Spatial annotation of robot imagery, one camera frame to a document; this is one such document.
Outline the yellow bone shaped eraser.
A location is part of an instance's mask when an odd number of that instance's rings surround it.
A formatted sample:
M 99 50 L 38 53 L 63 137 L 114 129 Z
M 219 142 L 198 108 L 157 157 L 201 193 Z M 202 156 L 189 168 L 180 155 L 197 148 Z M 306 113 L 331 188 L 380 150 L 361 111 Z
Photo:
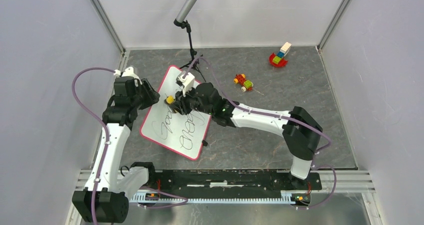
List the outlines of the yellow bone shaped eraser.
M 175 99 L 174 99 L 174 97 L 172 96 L 172 95 L 169 95 L 166 99 L 165 99 L 165 103 L 167 104 L 167 105 L 171 105 L 171 104 L 173 104 L 175 102 Z

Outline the pink framed whiteboard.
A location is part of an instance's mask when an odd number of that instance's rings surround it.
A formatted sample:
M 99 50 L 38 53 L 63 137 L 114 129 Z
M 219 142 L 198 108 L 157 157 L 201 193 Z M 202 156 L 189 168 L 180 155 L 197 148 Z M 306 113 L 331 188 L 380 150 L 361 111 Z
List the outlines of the pink framed whiteboard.
M 192 111 L 188 115 L 172 113 L 165 104 L 168 96 L 175 96 L 181 88 L 176 83 L 182 72 L 175 65 L 168 67 L 158 88 L 159 102 L 148 110 L 139 129 L 140 135 L 190 160 L 200 156 L 203 140 L 211 122 L 209 114 Z

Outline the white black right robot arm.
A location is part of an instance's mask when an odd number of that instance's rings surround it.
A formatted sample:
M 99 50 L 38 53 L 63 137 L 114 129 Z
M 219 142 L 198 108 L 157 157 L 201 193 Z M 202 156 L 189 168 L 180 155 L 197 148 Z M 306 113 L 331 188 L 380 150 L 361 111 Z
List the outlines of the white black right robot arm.
M 187 92 L 178 91 L 164 102 L 181 115 L 199 112 L 210 115 L 222 127 L 251 128 L 282 137 L 293 159 L 289 184 L 302 189 L 309 183 L 309 173 L 321 136 L 322 127 L 302 107 L 272 111 L 247 106 L 224 98 L 210 82 L 201 83 Z

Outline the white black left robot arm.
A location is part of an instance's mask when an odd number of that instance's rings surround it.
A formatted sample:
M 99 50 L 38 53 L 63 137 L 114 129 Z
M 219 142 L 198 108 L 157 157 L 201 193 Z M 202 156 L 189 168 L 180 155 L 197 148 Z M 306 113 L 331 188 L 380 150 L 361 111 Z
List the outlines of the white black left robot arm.
M 153 188 L 157 175 L 152 162 L 134 162 L 118 179 L 124 146 L 139 110 L 158 103 L 160 95 L 146 78 L 117 77 L 114 95 L 101 117 L 101 146 L 92 172 L 82 190 L 73 193 L 72 203 L 88 223 L 123 223 L 129 202 L 140 187 Z

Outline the black tripod microphone stand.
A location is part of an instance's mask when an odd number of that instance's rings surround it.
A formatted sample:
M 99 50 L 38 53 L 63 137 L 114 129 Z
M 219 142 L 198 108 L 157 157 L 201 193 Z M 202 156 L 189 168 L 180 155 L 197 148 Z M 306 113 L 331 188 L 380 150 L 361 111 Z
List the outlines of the black tripod microphone stand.
M 197 51 L 193 47 L 192 36 L 191 36 L 191 33 L 192 33 L 191 25 L 188 23 L 187 20 L 182 21 L 182 22 L 179 22 L 176 19 L 174 20 L 173 24 L 175 26 L 181 28 L 181 29 L 185 29 L 186 32 L 187 32 L 187 34 L 188 34 L 189 53 L 190 53 L 191 60 L 187 64 L 179 67 L 179 69 L 188 68 L 191 65 L 191 63 L 195 60 L 195 56 L 197 55 Z M 203 81 L 206 82 L 205 77 L 203 76 L 202 72 L 198 68 L 198 65 L 199 64 L 200 64 L 200 62 L 197 60 L 193 64 L 192 69 L 195 70 L 195 71 L 197 71 L 200 74 L 200 76 L 202 77 Z

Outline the red toy brick car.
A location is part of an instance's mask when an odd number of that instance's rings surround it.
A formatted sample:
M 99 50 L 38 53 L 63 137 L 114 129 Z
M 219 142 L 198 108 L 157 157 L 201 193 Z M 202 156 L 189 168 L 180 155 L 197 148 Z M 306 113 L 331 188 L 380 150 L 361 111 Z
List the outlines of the red toy brick car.
M 254 84 L 250 80 L 246 79 L 246 75 L 243 73 L 236 74 L 233 79 L 233 82 L 235 84 L 239 84 L 243 92 L 251 91 L 254 86 Z

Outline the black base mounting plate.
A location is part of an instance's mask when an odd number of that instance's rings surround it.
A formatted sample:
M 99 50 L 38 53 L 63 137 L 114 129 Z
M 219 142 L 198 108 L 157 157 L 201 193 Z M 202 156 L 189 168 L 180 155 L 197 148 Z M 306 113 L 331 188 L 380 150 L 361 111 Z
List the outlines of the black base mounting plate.
M 146 186 L 187 199 L 266 199 L 322 189 L 317 172 L 302 180 L 279 169 L 164 169 L 150 174 Z

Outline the red toy brick boat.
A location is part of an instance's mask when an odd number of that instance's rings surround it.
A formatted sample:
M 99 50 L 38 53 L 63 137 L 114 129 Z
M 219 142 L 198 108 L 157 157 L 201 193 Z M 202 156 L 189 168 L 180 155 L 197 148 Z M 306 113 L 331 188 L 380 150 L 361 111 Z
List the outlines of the red toy brick boat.
M 276 68 L 285 67 L 288 63 L 285 57 L 289 53 L 291 46 L 292 44 L 290 42 L 285 42 L 277 53 L 272 53 L 269 56 L 269 63 Z

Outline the grey microphone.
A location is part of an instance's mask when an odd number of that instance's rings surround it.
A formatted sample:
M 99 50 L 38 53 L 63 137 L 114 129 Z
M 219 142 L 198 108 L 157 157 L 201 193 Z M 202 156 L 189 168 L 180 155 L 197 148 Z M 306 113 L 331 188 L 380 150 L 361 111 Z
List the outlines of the grey microphone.
M 183 4 L 183 6 L 181 7 L 179 13 L 177 14 L 175 20 L 174 20 L 174 24 L 178 27 L 181 26 L 181 24 L 185 21 L 185 18 L 187 17 L 187 15 L 189 14 L 189 12 L 191 11 L 191 9 L 193 8 L 194 4 L 196 3 L 197 0 L 186 0 Z

